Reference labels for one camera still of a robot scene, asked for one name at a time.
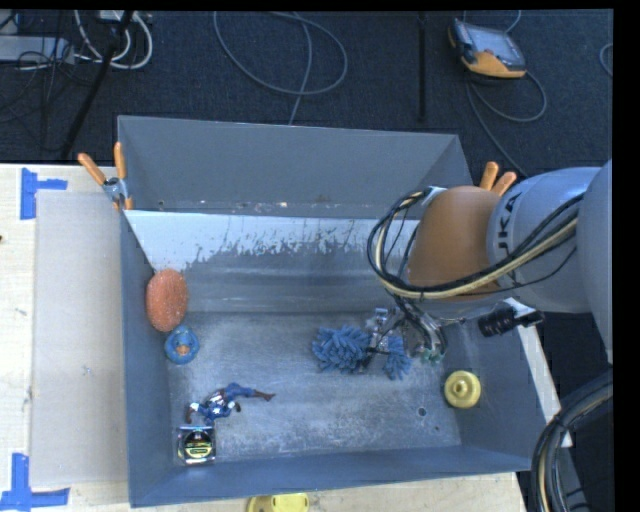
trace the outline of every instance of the gray bin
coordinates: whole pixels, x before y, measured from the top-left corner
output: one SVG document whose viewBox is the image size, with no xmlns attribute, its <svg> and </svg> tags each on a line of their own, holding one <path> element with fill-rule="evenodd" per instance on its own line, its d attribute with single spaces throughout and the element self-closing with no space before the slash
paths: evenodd
<svg viewBox="0 0 640 512">
<path fill-rule="evenodd" d="M 470 183 L 457 136 L 121 116 L 118 137 L 136 207 L 121 216 L 133 507 L 530 469 L 555 391 L 522 330 L 483 338 L 470 318 L 442 362 L 393 381 L 378 361 L 320 372 L 311 351 L 320 327 L 392 305 L 365 235 L 409 191 Z M 183 366 L 145 314 L 162 267 L 189 286 L 201 349 Z M 443 396 L 459 369 L 482 383 L 472 409 Z M 240 399 L 216 422 L 216 461 L 185 466 L 185 407 L 232 381 L 276 396 Z"/>
</svg>

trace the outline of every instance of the blue tape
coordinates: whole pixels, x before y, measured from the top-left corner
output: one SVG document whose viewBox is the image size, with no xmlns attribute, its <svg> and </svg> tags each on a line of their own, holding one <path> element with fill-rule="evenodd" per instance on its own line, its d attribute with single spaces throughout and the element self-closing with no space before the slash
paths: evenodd
<svg viewBox="0 0 640 512">
<path fill-rule="evenodd" d="M 66 190 L 65 180 L 48 179 L 38 181 L 38 174 L 26 167 L 22 168 L 22 187 L 20 191 L 20 219 L 35 219 L 36 192 L 40 189 Z"/>
<path fill-rule="evenodd" d="M 57 507 L 69 501 L 69 488 L 58 491 L 31 492 L 29 457 L 21 453 L 11 456 L 11 490 L 2 491 L 0 510 L 29 512 L 32 507 Z"/>
</svg>

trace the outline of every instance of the orange handle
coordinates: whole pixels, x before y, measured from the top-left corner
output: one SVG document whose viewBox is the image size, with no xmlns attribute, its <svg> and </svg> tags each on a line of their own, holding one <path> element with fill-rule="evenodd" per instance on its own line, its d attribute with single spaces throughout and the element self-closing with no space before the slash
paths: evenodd
<svg viewBox="0 0 640 512">
<path fill-rule="evenodd" d="M 484 168 L 484 174 L 482 175 L 482 180 L 480 181 L 480 188 L 491 190 L 496 181 L 496 176 L 498 176 L 498 170 L 499 167 L 497 163 L 487 162 L 487 165 Z"/>
<path fill-rule="evenodd" d="M 513 185 L 513 183 L 516 181 L 517 178 L 518 178 L 518 175 L 515 172 L 513 171 L 505 172 L 500 177 L 498 182 L 493 186 L 493 188 L 491 189 L 491 192 L 495 192 L 499 196 L 502 196 L 507 190 L 509 190 L 509 187 Z"/>
<path fill-rule="evenodd" d="M 107 177 L 89 155 L 86 153 L 78 153 L 78 162 L 91 174 L 91 177 L 98 185 L 102 186 L 106 183 Z"/>
<path fill-rule="evenodd" d="M 113 146 L 113 159 L 116 162 L 118 178 L 125 179 L 127 177 L 127 166 L 124 163 L 124 154 L 122 153 L 122 144 L 120 142 L 116 142 Z"/>
</svg>

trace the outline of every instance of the yellow disc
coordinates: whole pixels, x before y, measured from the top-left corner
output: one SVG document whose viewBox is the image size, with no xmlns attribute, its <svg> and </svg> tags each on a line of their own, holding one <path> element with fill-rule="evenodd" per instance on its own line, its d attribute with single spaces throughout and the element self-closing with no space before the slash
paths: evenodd
<svg viewBox="0 0 640 512">
<path fill-rule="evenodd" d="M 480 381 L 473 373 L 464 370 L 453 372 L 444 383 L 444 396 L 453 407 L 468 409 L 478 403 Z"/>
</svg>

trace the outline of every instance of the blue brush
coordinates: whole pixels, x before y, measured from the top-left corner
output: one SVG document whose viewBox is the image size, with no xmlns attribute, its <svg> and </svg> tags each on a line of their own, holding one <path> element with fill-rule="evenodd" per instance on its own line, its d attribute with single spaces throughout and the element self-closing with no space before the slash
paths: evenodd
<svg viewBox="0 0 640 512">
<path fill-rule="evenodd" d="M 353 373 L 366 367 L 372 352 L 369 350 L 371 334 L 357 327 L 341 329 L 321 327 L 311 349 L 320 360 L 320 369 Z M 411 369 L 411 359 L 404 352 L 404 342 L 399 336 L 387 336 L 388 355 L 383 371 L 391 380 L 402 380 Z"/>
<path fill-rule="evenodd" d="M 382 368 L 391 380 L 402 380 L 405 373 L 411 369 L 411 358 L 404 352 L 404 342 L 399 336 L 388 336 L 389 356 Z"/>
<path fill-rule="evenodd" d="M 340 370 L 342 373 L 353 373 L 367 357 L 370 341 L 371 335 L 357 327 L 321 327 L 316 341 L 311 344 L 311 349 L 320 359 L 322 371 Z"/>
</svg>

